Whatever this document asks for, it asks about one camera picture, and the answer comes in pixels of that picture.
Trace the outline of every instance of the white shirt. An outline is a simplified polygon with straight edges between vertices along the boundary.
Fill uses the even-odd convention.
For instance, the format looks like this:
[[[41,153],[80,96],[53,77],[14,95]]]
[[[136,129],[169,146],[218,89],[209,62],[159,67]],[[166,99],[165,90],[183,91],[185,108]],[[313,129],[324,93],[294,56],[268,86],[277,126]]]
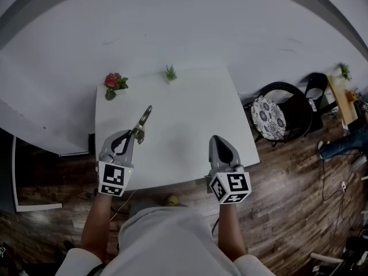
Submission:
[[[101,276],[274,276],[252,255],[231,262],[213,242],[205,218],[186,207],[143,209],[121,227],[118,241],[119,254]],[[101,263],[73,248],[56,276],[87,275]]]

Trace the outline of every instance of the black and white patterned cushion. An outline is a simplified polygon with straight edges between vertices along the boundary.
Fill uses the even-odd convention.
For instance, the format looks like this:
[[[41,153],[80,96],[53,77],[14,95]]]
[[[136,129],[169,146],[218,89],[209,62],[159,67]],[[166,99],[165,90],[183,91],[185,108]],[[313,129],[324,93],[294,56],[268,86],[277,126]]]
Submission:
[[[280,140],[286,131],[285,116],[280,107],[267,98],[258,97],[251,107],[253,123],[266,139]]]

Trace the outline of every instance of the white table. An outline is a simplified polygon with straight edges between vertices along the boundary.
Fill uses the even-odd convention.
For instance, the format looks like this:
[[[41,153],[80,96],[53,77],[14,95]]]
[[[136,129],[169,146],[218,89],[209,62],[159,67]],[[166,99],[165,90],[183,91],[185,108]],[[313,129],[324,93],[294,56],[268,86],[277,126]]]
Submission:
[[[203,178],[210,170],[208,145],[213,135],[227,139],[238,150],[244,166],[259,162],[227,69],[184,70],[177,71],[177,76],[171,83],[163,73],[129,78],[129,89],[119,90],[112,101],[105,100],[104,86],[97,90],[97,158],[108,136],[132,129],[148,105],[153,106],[145,125],[144,142],[135,142],[135,170],[127,190]]]

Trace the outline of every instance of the yellow shoe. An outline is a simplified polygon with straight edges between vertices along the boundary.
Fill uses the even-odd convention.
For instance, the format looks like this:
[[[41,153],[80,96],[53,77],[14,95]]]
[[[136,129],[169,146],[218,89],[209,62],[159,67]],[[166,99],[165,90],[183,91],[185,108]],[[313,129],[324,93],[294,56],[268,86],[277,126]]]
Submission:
[[[179,200],[175,194],[170,194],[169,197],[166,199],[167,206],[175,206],[178,204],[179,204]]]

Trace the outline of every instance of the white cube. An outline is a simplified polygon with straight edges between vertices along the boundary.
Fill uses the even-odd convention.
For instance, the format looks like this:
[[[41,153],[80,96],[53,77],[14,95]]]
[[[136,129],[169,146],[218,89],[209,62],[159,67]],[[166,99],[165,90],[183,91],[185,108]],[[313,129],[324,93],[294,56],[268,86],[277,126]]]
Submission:
[[[220,204],[238,204],[252,192],[247,172],[218,172],[210,187]]]
[[[98,162],[98,192],[122,196],[134,168]]]

